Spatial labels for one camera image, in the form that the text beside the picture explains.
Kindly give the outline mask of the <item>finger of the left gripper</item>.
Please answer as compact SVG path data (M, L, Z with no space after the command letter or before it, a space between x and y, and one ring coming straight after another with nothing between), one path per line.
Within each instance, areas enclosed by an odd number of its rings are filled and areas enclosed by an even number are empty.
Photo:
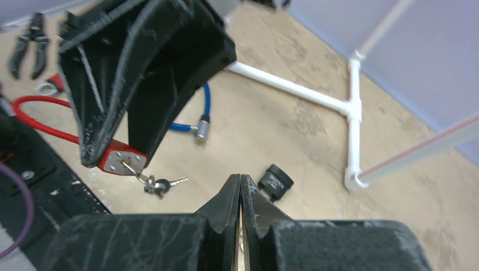
M128 107L129 145L148 159L196 90L237 59L213 5L186 4L193 18L156 54Z
M159 51L194 18L190 1L102 1L60 25L58 70L81 163L97 166Z

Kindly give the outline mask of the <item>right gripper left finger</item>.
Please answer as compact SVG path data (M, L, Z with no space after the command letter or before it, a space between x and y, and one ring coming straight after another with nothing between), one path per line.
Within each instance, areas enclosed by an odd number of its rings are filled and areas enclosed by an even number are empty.
M241 176L194 213L80 215L51 241L42 270L236 270Z

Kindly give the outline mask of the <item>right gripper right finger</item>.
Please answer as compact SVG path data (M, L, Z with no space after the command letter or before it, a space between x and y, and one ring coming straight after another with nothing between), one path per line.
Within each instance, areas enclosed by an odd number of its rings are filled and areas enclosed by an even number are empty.
M393 220L293 220L241 177L246 270L431 270L422 246Z

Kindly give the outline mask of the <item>small silver key pair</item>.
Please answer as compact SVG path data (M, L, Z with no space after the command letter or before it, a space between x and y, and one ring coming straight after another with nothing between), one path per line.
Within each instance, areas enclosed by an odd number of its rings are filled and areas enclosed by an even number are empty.
M126 167L126 169L131 171L135 178L143 184L143 190L145 193L149 195L156 195L159 199L163 199L164 195L170 191L171 187L176 186L189 179L188 177L182 177L173 181L164 178L156 179L154 175L146 176L141 172L135 170L125 160L123 160L121 164Z

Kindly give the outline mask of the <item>blue cable lock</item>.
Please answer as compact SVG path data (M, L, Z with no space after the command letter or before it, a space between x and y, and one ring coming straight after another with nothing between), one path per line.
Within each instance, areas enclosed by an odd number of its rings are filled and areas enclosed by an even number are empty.
M204 145L207 142L210 124L211 124L211 91L208 83L203 85L204 90L204 109L197 125L186 125L172 123L170 130L182 133L194 133L196 144Z

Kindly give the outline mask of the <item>black padlock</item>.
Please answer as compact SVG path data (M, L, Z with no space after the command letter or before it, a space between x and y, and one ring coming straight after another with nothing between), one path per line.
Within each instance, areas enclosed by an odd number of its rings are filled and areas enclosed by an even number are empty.
M258 182L258 189L270 196L270 201L280 200L294 185L294 181L278 166L271 164Z

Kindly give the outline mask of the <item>red handled adjustable wrench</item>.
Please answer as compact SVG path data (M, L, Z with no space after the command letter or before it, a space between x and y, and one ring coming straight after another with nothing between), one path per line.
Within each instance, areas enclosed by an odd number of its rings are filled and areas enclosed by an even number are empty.
M39 84L34 93L40 96L54 97L64 92L62 79L59 73L55 73L47 80Z

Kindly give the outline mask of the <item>white PVC pipe frame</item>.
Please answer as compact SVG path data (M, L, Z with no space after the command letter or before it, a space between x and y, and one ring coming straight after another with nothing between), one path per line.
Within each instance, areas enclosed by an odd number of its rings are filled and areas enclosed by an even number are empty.
M398 1L387 15L379 22L373 32L349 57L349 91L348 101L341 101L312 89L298 85L281 77L261 71L257 68L235 62L228 70L238 75L261 82L275 89L295 95L314 104L329 108L343 115L349 126L349 146L344 186L349 191L366 189L370 184L409 167L430 156L439 154L449 148L463 143L478 135L478 114L447 128L446 130L418 143L409 149L362 171L360 168L360 126L362 122L362 101L360 98L361 62L367 54L389 31L396 21L412 5L412 1Z

